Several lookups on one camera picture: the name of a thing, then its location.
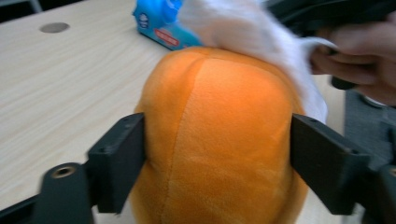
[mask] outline white fur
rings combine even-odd
[[[335,46],[321,38],[298,38],[258,0],[185,0],[180,22],[208,47],[249,55],[282,69],[294,83],[305,114],[325,123],[327,106],[311,76],[314,46]]]

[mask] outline orange plush toy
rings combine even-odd
[[[168,54],[143,89],[138,223],[296,221],[307,186],[290,166],[290,121],[325,121],[306,57],[330,44],[293,36],[259,2],[183,2],[180,21],[206,47]]]
[[[289,160],[296,96],[279,69],[248,56],[164,57],[135,111],[147,153],[131,194],[138,223],[293,223],[306,194]]]

